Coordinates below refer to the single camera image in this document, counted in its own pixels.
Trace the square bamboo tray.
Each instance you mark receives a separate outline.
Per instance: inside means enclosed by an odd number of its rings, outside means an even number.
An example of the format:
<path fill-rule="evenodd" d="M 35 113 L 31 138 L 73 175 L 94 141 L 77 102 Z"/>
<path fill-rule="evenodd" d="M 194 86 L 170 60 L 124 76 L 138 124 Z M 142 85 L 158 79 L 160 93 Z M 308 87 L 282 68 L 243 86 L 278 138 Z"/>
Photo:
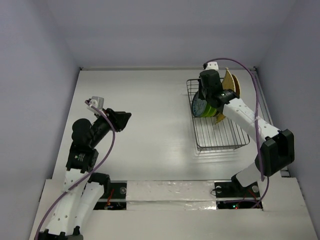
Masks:
<path fill-rule="evenodd" d="M 223 81 L 222 81 L 222 88 L 224 90 L 233 90 L 233 91 L 236 90 L 235 81 L 234 81 L 234 79 L 232 77 L 232 74 L 230 73 L 228 67 L 225 68 L 225 75 L 224 75 L 224 78 L 223 78 Z M 225 118 L 225 116 L 222 113 L 219 113 L 216 116 L 216 123 L 215 124 L 217 125 L 218 123 L 223 121 L 224 118 Z"/>

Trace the blue patterned plate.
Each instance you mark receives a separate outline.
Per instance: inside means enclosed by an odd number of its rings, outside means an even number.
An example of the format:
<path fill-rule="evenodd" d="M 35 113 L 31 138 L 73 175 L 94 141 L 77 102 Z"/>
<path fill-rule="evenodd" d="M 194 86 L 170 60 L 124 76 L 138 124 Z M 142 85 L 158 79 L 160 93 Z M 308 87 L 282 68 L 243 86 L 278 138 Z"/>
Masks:
<path fill-rule="evenodd" d="M 200 99 L 198 91 L 193 96 L 191 111 L 195 118 L 204 118 L 208 114 L 209 107 L 207 106 L 207 102 Z"/>

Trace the oval bamboo tray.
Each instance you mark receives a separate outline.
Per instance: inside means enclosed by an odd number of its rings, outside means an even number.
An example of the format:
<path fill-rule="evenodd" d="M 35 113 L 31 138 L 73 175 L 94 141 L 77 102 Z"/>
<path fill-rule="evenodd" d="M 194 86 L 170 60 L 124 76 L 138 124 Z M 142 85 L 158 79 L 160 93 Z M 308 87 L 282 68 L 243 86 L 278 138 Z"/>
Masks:
<path fill-rule="evenodd" d="M 232 79 L 234 81 L 234 86 L 235 86 L 235 93 L 240 97 L 241 96 L 241 87 L 240 87 L 240 82 L 238 80 L 238 78 L 232 74 Z"/>

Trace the green plate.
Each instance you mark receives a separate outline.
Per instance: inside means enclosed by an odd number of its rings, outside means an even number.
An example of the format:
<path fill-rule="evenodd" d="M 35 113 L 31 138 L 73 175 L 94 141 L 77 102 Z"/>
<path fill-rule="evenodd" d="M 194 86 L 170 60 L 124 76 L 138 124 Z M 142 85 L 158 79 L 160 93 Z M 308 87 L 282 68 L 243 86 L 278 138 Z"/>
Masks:
<path fill-rule="evenodd" d="M 217 113 L 217 109 L 212 107 L 209 103 L 206 104 L 204 112 L 202 113 L 202 118 L 213 117 Z"/>

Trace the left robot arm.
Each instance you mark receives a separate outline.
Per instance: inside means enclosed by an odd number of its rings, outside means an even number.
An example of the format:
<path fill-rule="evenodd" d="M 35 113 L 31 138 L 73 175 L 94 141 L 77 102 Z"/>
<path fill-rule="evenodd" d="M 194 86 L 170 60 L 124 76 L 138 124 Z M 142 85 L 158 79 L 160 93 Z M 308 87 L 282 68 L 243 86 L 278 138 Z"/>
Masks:
<path fill-rule="evenodd" d="M 76 120 L 66 162 L 61 195 L 45 213 L 36 240 L 82 240 L 83 228 L 98 200 L 112 193 L 110 176 L 98 173 L 96 146 L 108 132 L 115 135 L 126 127 L 132 114 L 111 108 L 95 110 L 96 120 Z"/>

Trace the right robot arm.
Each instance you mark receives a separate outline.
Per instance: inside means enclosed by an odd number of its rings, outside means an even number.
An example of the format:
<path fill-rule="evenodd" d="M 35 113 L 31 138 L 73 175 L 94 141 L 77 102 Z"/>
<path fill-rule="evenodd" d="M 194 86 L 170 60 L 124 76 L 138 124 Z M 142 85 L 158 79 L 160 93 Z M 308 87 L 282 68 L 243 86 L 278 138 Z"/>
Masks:
<path fill-rule="evenodd" d="M 294 134 L 260 118 L 240 98 L 234 87 L 223 86 L 217 70 L 203 70 L 198 82 L 199 97 L 235 122 L 257 145 L 254 162 L 231 178 L 230 190 L 235 196 L 242 196 L 249 185 L 258 179 L 271 177 L 295 160 Z"/>

